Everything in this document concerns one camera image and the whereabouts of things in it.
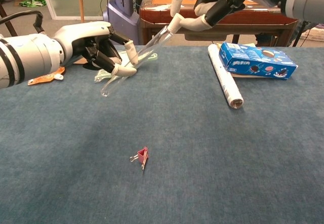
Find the plastic wrap roll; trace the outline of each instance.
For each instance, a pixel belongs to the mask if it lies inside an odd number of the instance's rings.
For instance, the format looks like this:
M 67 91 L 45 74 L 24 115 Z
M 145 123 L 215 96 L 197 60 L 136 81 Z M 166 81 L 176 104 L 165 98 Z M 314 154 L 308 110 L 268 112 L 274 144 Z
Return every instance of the plastic wrap roll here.
M 241 96 L 232 75 L 224 68 L 223 62 L 219 58 L 219 49 L 216 44 L 208 46 L 208 54 L 211 58 L 212 65 L 215 69 L 228 105 L 234 109 L 242 107 L 244 103 L 243 97 Z

